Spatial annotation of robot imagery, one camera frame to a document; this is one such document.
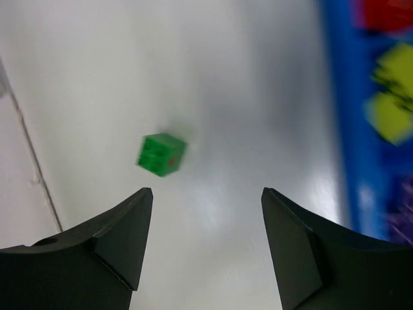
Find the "yellow object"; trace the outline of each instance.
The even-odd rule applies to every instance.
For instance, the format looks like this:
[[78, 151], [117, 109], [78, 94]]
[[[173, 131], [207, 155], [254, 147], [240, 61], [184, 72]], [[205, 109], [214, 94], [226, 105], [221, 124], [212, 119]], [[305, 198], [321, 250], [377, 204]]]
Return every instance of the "yellow object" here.
[[413, 96], [413, 46], [399, 43], [379, 58], [382, 68], [376, 74], [396, 81], [410, 96]]
[[394, 145], [413, 135], [412, 114], [398, 107], [392, 94], [377, 93], [368, 105], [369, 122], [379, 134]]

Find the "green block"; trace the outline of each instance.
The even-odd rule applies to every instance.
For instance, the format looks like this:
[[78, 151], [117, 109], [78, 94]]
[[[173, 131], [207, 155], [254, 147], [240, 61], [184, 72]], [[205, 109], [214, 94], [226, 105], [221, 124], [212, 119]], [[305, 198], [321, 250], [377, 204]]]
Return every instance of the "green block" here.
[[179, 169], [185, 147], [184, 141], [166, 133], [145, 136], [136, 165], [157, 176], [166, 176]]

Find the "cube face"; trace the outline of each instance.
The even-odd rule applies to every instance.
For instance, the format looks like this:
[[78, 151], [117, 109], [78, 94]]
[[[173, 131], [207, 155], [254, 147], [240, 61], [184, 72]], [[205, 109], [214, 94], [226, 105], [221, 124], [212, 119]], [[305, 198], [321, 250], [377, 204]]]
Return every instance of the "cube face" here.
[[145, 136], [136, 164], [157, 176], [166, 176], [178, 170], [185, 147], [185, 142], [169, 134]]

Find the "red object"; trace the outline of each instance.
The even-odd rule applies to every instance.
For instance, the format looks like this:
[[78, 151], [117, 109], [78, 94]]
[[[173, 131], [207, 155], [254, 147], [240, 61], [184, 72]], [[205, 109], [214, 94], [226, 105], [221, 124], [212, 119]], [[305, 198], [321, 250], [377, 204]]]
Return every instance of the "red object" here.
[[365, 26], [380, 32], [413, 26], [413, 0], [363, 0]]

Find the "white surface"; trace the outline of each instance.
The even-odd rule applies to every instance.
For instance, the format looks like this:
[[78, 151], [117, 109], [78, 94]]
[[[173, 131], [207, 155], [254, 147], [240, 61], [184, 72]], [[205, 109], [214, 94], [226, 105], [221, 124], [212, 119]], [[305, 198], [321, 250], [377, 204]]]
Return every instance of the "white surface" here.
[[9, 96], [0, 98], [0, 249], [57, 234]]
[[[263, 187], [341, 221], [316, 5], [0, 2], [0, 54], [64, 227], [153, 188], [131, 309], [280, 309]], [[161, 129], [190, 144], [166, 178], [134, 166]]]

